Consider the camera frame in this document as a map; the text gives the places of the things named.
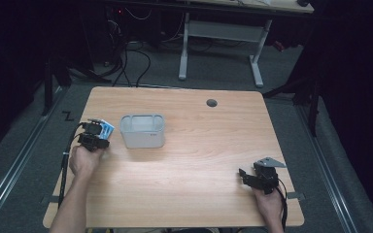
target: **dark background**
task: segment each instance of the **dark background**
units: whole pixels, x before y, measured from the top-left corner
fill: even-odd
[[[267,44],[306,45],[288,82],[305,77],[318,81],[332,123],[373,202],[373,2],[312,4],[316,15],[340,20],[317,23],[312,30],[311,23],[277,19]],[[101,4],[0,1],[0,140],[33,101],[49,57],[62,55],[85,69],[92,69],[93,62],[110,59],[104,10]],[[146,12],[134,11],[139,15]],[[141,24],[121,16],[128,26],[122,29],[128,37],[158,46],[165,39],[160,30],[168,35],[175,32],[178,24],[173,22],[178,20],[172,19],[180,14],[153,11]],[[307,93],[304,102],[308,102],[313,83],[304,83],[292,92]]]

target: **clear plastic container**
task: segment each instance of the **clear plastic container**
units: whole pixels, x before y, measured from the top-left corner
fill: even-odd
[[[126,115],[120,119],[120,134],[129,149],[162,147],[164,129],[165,120],[161,115]]]

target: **table top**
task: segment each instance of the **table top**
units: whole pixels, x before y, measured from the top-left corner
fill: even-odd
[[[264,3],[263,0],[241,0],[243,5],[240,5],[238,0],[189,0],[190,2],[221,4],[229,6],[240,6],[249,8],[260,8],[265,10],[285,11],[293,13],[313,13],[314,8],[311,4],[306,7],[301,7],[296,3],[296,0],[269,0],[270,4]]]
[[[217,101],[216,107],[207,105]],[[128,149],[119,133],[125,115],[160,114],[165,144]],[[116,129],[94,174],[87,197],[87,227],[236,227],[264,225],[251,188],[255,161],[284,162],[262,95],[255,91],[95,87],[81,121],[102,118]],[[288,169],[277,168],[288,192]],[[66,190],[73,179],[69,171]],[[60,180],[53,192],[59,193]],[[51,226],[50,203],[44,225]],[[304,217],[288,200],[287,225]]]

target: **cable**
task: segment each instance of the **cable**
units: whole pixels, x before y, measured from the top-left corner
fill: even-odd
[[[139,86],[139,81],[141,80],[141,78],[145,75],[145,73],[147,73],[147,71],[150,69],[151,67],[151,59],[148,55],[146,55],[145,53],[141,52],[141,51],[138,51],[138,50],[130,50],[130,51],[133,51],[133,52],[138,52],[138,53],[141,53],[142,55],[144,55],[147,59],[148,59],[148,66],[147,66],[147,69],[145,69],[145,71],[138,77],[137,81],[136,81],[136,85],[135,87],[138,87]]]
[[[194,50],[192,47],[190,47],[190,46],[188,46],[188,48],[190,49],[190,50],[193,50],[193,51],[207,51],[207,50],[209,50],[211,47],[212,47],[212,45],[213,45],[213,43],[214,43],[214,41],[212,40],[212,39],[210,39],[209,40],[210,41],[210,44],[209,44],[209,46],[207,47],[207,48],[205,48],[204,50]]]
[[[150,10],[150,12],[148,13],[148,15],[146,17],[136,17],[127,8],[125,8],[125,9],[129,12],[130,15],[132,15],[133,17],[135,17],[138,20],[145,20],[145,19],[149,18],[151,16],[151,12],[153,11],[153,10]]]
[[[117,56],[118,50],[119,50],[119,47],[116,47],[114,52],[113,52],[113,57]],[[122,60],[121,60],[120,57],[118,57],[117,61],[115,62],[114,67],[111,68],[110,70],[108,70],[104,73],[101,73],[101,74],[96,74],[93,71],[89,71],[89,72],[91,72],[94,76],[96,76],[98,78],[104,78],[104,77],[110,76],[110,75],[114,74],[116,71],[118,71],[120,69],[121,65],[122,65]],[[88,76],[77,74],[76,72],[74,72],[71,69],[68,69],[68,72],[71,76],[74,76],[74,77],[79,78],[79,79],[87,79],[88,78]]]
[[[115,26],[115,29],[117,29],[117,27],[119,28],[119,25],[115,21],[113,21],[111,19],[108,19],[108,21],[111,22]]]
[[[124,51],[125,51],[125,63],[124,63],[124,65],[123,65],[123,67],[122,67],[122,71],[120,71],[120,73],[118,74],[118,76],[117,76],[117,78],[115,79],[115,81],[114,81],[114,83],[112,84],[112,86],[115,86],[115,85],[117,84],[117,82],[118,82],[120,76],[125,72],[126,64],[128,63],[127,46],[128,46],[128,44],[126,44],[125,49],[124,49]],[[129,79],[127,79],[127,80],[128,80],[128,86],[131,87],[131,82],[129,81]]]
[[[127,85],[127,83],[117,83],[117,85]],[[169,85],[158,85],[158,84],[139,84],[139,86],[143,87],[151,87],[151,88],[165,88],[165,89],[190,89],[185,87],[179,87],[179,86],[169,86]]]
[[[131,81],[129,80],[128,76],[126,76],[126,72],[124,70],[123,70],[123,75],[125,76],[125,79],[128,82],[128,87],[132,87]]]
[[[167,40],[167,41],[164,41],[164,42],[161,42],[160,44],[166,48],[169,48],[169,49],[176,49],[176,48],[180,48],[183,46],[183,43],[179,43],[177,44],[176,46],[168,46],[166,44],[170,43],[170,42],[175,42],[177,40],[180,40],[180,39],[183,39],[183,37],[178,37],[178,38],[174,38],[174,39],[171,39],[171,40]]]
[[[278,181],[280,181],[280,183],[283,185],[284,191],[286,193],[286,195],[284,196],[283,192],[277,186],[275,187],[275,189],[277,189],[277,191],[280,193],[281,201],[283,202],[283,209],[284,210],[283,210],[283,218],[281,220],[281,224],[283,225],[283,229],[285,231],[286,230],[286,225],[287,225],[287,217],[288,217],[287,188],[280,179],[278,179]]]
[[[174,36],[172,36],[170,39],[165,40],[165,41],[162,41],[162,42],[169,42],[169,41],[172,41],[172,40],[174,40],[174,39],[182,38],[182,37],[178,37],[178,38],[176,38],[176,37],[178,36],[178,34],[179,34],[180,31],[181,31],[181,27],[183,27],[184,17],[185,17],[185,13],[183,13],[183,15],[181,16],[181,22],[180,22],[180,25],[178,26],[178,30],[177,30],[177,32],[174,34]]]
[[[61,169],[62,169],[62,180],[60,183],[60,190],[59,190],[59,199],[58,199],[58,209],[60,205],[62,204],[63,197],[65,195],[65,185],[66,185],[66,174],[68,171],[68,160],[69,160],[69,151],[71,150],[72,142],[74,142],[74,139],[76,138],[75,134],[77,133],[77,130],[83,126],[84,123],[79,123],[75,129],[72,131],[71,136],[69,137],[68,144],[66,146],[65,152],[63,153],[62,157],[62,163],[61,163]]]
[[[75,140],[76,138],[78,138],[78,136],[81,136],[81,135],[83,135],[83,134],[80,133],[80,134],[75,135],[74,140]]]

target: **table leg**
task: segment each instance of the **table leg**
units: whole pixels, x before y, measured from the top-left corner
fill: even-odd
[[[255,79],[256,87],[263,87],[262,76],[259,72],[258,60],[261,55],[262,48],[265,44],[266,37],[268,36],[269,28],[271,27],[272,19],[266,21],[265,26],[262,30],[258,46],[256,47],[255,55],[250,56],[251,67],[253,68],[253,75]]]
[[[183,44],[183,53],[181,54],[181,63],[180,63],[180,75],[178,78],[180,80],[185,80],[187,78],[187,37],[189,31],[189,13],[186,13],[186,20],[184,24],[184,44]]]

